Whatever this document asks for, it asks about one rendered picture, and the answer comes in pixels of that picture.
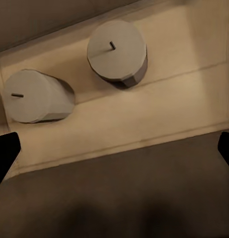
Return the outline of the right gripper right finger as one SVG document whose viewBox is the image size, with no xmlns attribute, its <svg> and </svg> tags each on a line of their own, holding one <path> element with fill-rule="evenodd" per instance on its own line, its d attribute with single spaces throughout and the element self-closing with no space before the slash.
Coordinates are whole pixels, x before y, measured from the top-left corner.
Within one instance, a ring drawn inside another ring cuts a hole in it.
<svg viewBox="0 0 229 238">
<path fill-rule="evenodd" d="M 229 165 L 229 133 L 222 132 L 220 135 L 218 150 Z"/>
</svg>

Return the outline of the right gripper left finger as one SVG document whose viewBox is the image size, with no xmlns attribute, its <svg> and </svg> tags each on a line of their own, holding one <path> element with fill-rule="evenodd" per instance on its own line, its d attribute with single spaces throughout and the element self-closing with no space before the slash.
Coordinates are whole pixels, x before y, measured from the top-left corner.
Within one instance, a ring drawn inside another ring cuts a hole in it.
<svg viewBox="0 0 229 238">
<path fill-rule="evenodd" d="M 21 151 L 17 132 L 0 135 L 0 183 Z"/>
</svg>

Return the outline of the pillar candle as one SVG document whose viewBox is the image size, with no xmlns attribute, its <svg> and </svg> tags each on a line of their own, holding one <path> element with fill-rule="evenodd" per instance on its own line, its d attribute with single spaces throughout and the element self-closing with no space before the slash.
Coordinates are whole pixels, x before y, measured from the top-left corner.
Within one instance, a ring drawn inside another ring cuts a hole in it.
<svg viewBox="0 0 229 238">
<path fill-rule="evenodd" d="M 133 23 L 110 20 L 90 37 L 87 60 L 91 69 L 114 87 L 137 85 L 148 70 L 147 42 Z"/>
<path fill-rule="evenodd" d="M 67 81 L 32 68 L 13 72 L 1 95 L 6 111 L 27 124 L 61 121 L 75 106 L 75 94 Z"/>
</svg>

